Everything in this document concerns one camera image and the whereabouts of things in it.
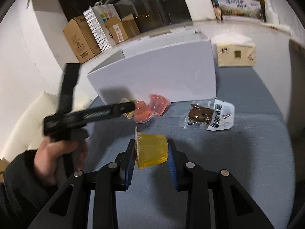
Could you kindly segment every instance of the jelly cup lid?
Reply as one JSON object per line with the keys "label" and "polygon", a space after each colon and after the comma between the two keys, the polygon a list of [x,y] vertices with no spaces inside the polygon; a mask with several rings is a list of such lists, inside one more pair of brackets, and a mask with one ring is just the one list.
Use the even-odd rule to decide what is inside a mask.
{"label": "jelly cup lid", "polygon": [[[125,102],[129,102],[129,100],[123,97],[123,98],[121,99],[120,103],[125,103]],[[132,112],[124,113],[123,115],[124,115],[124,117],[125,117],[126,119],[129,119],[129,120],[130,120],[130,119],[133,118],[133,111],[132,111]]]}

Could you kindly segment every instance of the black sleeve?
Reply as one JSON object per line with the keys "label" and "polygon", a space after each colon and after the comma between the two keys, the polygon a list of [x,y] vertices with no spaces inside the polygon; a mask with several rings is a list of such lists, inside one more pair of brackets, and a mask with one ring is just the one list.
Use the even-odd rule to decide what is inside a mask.
{"label": "black sleeve", "polygon": [[56,192],[56,186],[44,186],[34,173],[36,151],[18,155],[4,172],[0,183],[0,227],[28,228],[38,212]]}

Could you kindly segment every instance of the gray tablecloth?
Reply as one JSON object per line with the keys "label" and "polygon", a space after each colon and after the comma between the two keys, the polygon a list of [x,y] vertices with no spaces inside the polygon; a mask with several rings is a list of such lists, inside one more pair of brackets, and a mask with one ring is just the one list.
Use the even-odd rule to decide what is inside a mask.
{"label": "gray tablecloth", "polygon": [[[283,117],[252,68],[216,68],[217,97],[235,105],[229,130],[178,127],[190,102],[177,102],[161,117],[136,124],[124,117],[89,124],[86,172],[114,161],[134,138],[144,134],[173,139],[177,149],[204,169],[228,169],[249,192],[275,229],[286,228],[294,197],[294,161]],[[102,105],[98,98],[92,106]],[[187,193],[171,185],[167,163],[135,168],[127,192],[116,193],[119,228],[184,228]]]}

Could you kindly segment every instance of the metal screw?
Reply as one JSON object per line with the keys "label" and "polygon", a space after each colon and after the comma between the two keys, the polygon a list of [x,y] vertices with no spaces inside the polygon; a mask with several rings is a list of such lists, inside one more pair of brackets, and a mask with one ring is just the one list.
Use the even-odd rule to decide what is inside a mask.
{"label": "metal screw", "polygon": [[187,163],[185,164],[185,166],[188,167],[189,169],[191,169],[191,168],[194,168],[194,167],[195,167],[195,164],[192,163],[192,162],[187,162]]}
{"label": "metal screw", "polygon": [[81,170],[77,170],[77,171],[74,172],[73,175],[74,175],[75,177],[80,177],[82,174],[83,174],[83,172],[82,172]]}
{"label": "metal screw", "polygon": [[109,167],[110,169],[114,169],[114,168],[117,167],[117,163],[112,162],[112,163],[108,164],[108,167]]}
{"label": "metal screw", "polygon": [[227,177],[230,174],[230,172],[228,170],[226,170],[226,169],[223,169],[222,171],[220,171],[220,174],[222,174],[223,176]]}

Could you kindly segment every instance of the white sofa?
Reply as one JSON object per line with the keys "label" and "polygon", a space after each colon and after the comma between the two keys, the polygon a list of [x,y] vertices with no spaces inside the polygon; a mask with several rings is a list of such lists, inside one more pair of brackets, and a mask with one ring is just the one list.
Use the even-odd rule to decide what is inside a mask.
{"label": "white sofa", "polygon": [[[79,100],[74,103],[74,111],[85,109],[91,100]],[[0,159],[9,164],[25,150],[37,149],[43,139],[42,120],[54,114],[56,105],[46,92],[42,92],[26,109],[16,123],[1,152]]]}

